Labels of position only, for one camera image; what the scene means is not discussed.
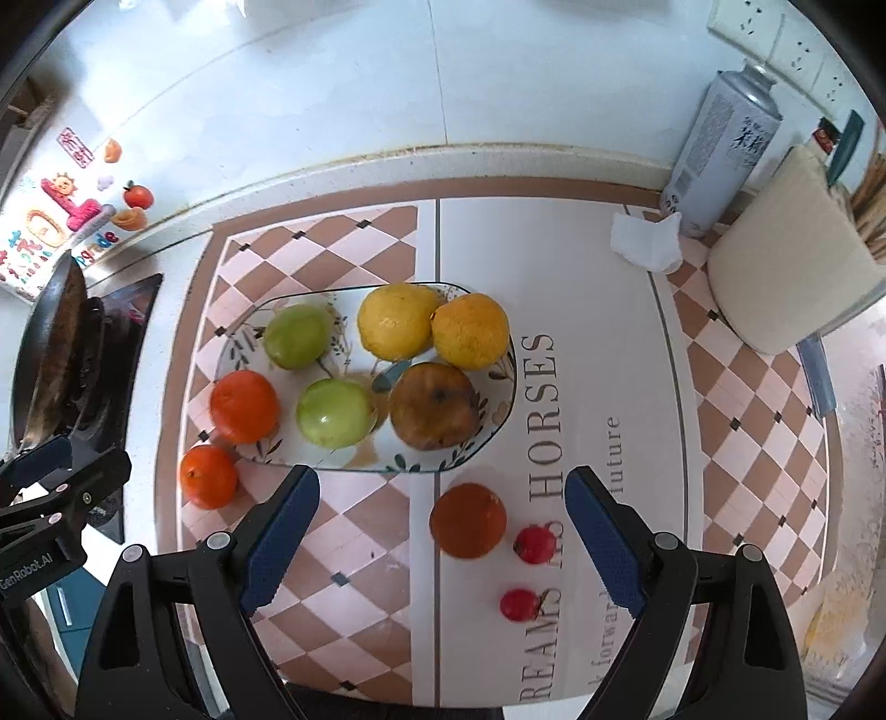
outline blue gripper pad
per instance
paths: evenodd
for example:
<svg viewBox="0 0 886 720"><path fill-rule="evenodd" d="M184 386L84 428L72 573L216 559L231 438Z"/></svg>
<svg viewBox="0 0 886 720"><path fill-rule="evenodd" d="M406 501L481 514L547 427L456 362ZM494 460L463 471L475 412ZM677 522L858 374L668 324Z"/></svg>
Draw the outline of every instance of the blue gripper pad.
<svg viewBox="0 0 886 720"><path fill-rule="evenodd" d="M60 467L71 468L71 441L57 435L3 465L0 478L16 490L29 488Z"/></svg>
<svg viewBox="0 0 886 720"><path fill-rule="evenodd" d="M646 607L640 562L578 470L566 476L566 512L578 530L612 602L636 619Z"/></svg>
<svg viewBox="0 0 886 720"><path fill-rule="evenodd" d="M320 479L317 473L308 467L296 466L274 495L267 502L256 505L237 526L235 535L238 542L241 526L250 520L253 513L256 513L253 517L264 526L263 531L259 528L260 537L254 542L245 561L240 608L247 616L274 599L319 506ZM268 508L274 511L275 507L275 512L268 513ZM244 528L244 531L248 537L249 530Z"/></svg>

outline lemon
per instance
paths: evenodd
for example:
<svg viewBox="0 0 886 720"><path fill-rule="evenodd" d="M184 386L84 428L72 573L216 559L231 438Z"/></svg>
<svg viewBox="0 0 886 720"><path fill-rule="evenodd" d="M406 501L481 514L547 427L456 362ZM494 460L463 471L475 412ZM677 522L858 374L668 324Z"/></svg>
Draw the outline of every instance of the lemon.
<svg viewBox="0 0 886 720"><path fill-rule="evenodd" d="M440 357L462 370L480 370L508 349L508 316L489 295L462 295L438 308L431 321Z"/></svg>
<svg viewBox="0 0 886 720"><path fill-rule="evenodd" d="M431 315L443 301L430 287L395 283L369 293L357 313L363 347L392 363L431 346Z"/></svg>

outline wall outlet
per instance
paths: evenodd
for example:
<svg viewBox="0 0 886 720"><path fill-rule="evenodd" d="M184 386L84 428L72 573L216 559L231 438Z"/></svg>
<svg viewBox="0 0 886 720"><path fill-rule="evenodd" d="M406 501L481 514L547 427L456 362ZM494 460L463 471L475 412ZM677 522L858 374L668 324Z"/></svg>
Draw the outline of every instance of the wall outlet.
<svg viewBox="0 0 886 720"><path fill-rule="evenodd" d="M826 47L824 38L808 21L801 23L785 17L767 65L808 94L824 64Z"/></svg>
<svg viewBox="0 0 886 720"><path fill-rule="evenodd" d="M840 120L851 102L852 80L849 69L830 51L825 55L818 77L812 85L810 96L825 111L831 121Z"/></svg>
<svg viewBox="0 0 886 720"><path fill-rule="evenodd" d="M759 60L772 54L784 19L775 0L716 0L708 28Z"/></svg>

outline fruit magnet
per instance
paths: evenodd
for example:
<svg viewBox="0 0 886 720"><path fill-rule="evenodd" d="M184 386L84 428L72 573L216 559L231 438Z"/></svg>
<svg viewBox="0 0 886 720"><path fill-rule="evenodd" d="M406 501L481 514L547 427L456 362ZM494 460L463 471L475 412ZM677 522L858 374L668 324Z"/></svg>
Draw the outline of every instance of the fruit magnet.
<svg viewBox="0 0 886 720"><path fill-rule="evenodd" d="M123 148L113 137L105 143L105 162L114 163L120 159L122 154Z"/></svg>
<svg viewBox="0 0 886 720"><path fill-rule="evenodd" d="M113 205L102 205L98 200L92 198L77 205L71 199L77 192L77 186L74 184L74 179L67 173L58 173L52 180L44 178L40 181L40 187L68 214L67 227L71 232L77 232L99 215L107 215L105 219L107 222L114 213Z"/></svg>
<svg viewBox="0 0 886 720"><path fill-rule="evenodd" d="M67 240L67 233L42 210L28 210L25 215L25 229L49 247L59 247Z"/></svg>
<svg viewBox="0 0 886 720"><path fill-rule="evenodd" d="M123 202L130 207L140 207L147 210L154 204L154 195L144 185L136 185L131 180L126 183L126 190L123 192Z"/></svg>
<svg viewBox="0 0 886 720"><path fill-rule="evenodd" d="M76 162L80 168L86 168L95 159L91 150L77 137L77 133L70 128L64 128L58 133L56 140L65 149L65 152L71 156L71 160Z"/></svg>
<svg viewBox="0 0 886 720"><path fill-rule="evenodd" d="M148 226L148 216L140 207L127 207L114 215L111 222L121 230L138 232Z"/></svg>
<svg viewBox="0 0 886 720"><path fill-rule="evenodd" d="M21 237L21 231L13 230L6 240L8 250L0 250L0 264L6 264L6 272L21 284L33 277L52 252L41 243Z"/></svg>

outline utensil holder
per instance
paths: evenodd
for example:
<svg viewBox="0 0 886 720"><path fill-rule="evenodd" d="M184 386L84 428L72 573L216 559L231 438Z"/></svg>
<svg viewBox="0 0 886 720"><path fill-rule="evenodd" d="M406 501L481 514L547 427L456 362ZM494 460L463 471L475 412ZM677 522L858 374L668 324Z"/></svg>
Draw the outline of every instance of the utensil holder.
<svg viewBox="0 0 886 720"><path fill-rule="evenodd" d="M711 292L735 333L778 355L886 276L830 196L810 151L791 149L708 258Z"/></svg>

